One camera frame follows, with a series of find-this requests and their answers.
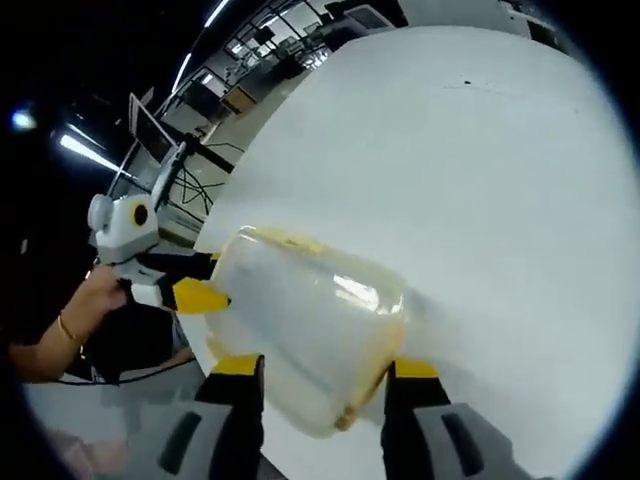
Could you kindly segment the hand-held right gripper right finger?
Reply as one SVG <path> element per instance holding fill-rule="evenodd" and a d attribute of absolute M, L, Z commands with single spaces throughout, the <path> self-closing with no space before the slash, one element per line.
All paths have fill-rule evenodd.
<path fill-rule="evenodd" d="M 518 479 L 512 442 L 466 403 L 453 403 L 428 362 L 389 365 L 381 446 L 388 479 Z"/>

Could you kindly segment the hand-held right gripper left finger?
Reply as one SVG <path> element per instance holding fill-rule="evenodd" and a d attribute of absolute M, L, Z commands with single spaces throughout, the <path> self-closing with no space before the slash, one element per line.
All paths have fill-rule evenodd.
<path fill-rule="evenodd" d="M 160 450 L 171 479 L 256 479 L 264 441 L 262 354 L 225 356 L 200 386 Z"/>

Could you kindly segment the person's left hand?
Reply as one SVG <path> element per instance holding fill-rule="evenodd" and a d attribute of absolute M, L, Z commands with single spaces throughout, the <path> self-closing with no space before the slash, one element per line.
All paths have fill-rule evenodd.
<path fill-rule="evenodd" d="M 126 303 L 114 269 L 97 266 L 79 285 L 61 313 L 61 321 L 76 338 L 91 334 L 104 317 Z"/>

